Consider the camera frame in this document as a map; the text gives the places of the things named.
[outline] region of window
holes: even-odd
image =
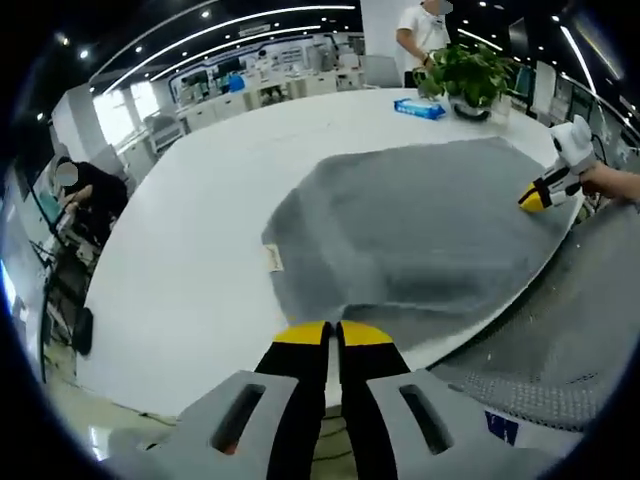
[[[153,87],[150,82],[131,85],[131,93],[133,94],[133,100],[136,104],[136,110],[138,110],[140,120],[144,121],[145,118],[160,109],[156,94],[153,92]]]
[[[16,301],[16,288],[13,286],[13,282],[9,278],[7,270],[4,268],[4,263],[0,261],[0,269],[2,269],[2,285],[4,286],[4,296],[7,299],[9,310],[13,309],[13,304]]]
[[[133,133],[133,121],[120,90],[95,97],[93,105],[107,143],[117,145]]]

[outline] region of person in black shirt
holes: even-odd
[[[127,206],[127,187],[122,180],[87,162],[73,162],[62,157],[56,178],[64,189],[62,204],[68,213],[76,212],[100,246],[111,233],[111,222]]]

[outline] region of green leaves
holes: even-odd
[[[444,93],[444,88],[438,85],[432,76],[425,78],[418,89],[427,97],[433,98]]]
[[[458,85],[456,82],[452,80],[448,81],[445,84],[445,89],[447,90],[449,95],[451,95],[452,97],[457,97],[462,92],[460,85]]]
[[[447,91],[451,96],[462,96],[473,108],[488,107],[507,91],[514,65],[512,60],[498,57],[483,44],[475,53],[453,45],[437,50],[432,58],[435,67],[420,84],[423,94],[433,97]]]

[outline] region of desk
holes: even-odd
[[[543,166],[556,158],[548,130],[515,111],[506,126],[394,112],[393,100],[414,92],[285,102],[176,143],[102,252],[86,301],[95,316],[93,351],[78,359],[78,384],[120,405],[177,415],[235,371],[253,370],[287,327],[260,235],[274,208],[326,157],[498,135]],[[429,366],[501,311],[402,354],[412,369]],[[332,374],[327,405],[339,402]]]

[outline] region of white t-shirt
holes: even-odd
[[[407,8],[398,29],[405,28],[413,32],[417,47],[425,53],[446,47],[451,39],[444,22],[444,15],[431,15],[422,5]],[[420,60],[403,49],[404,71],[409,72],[422,66]]]

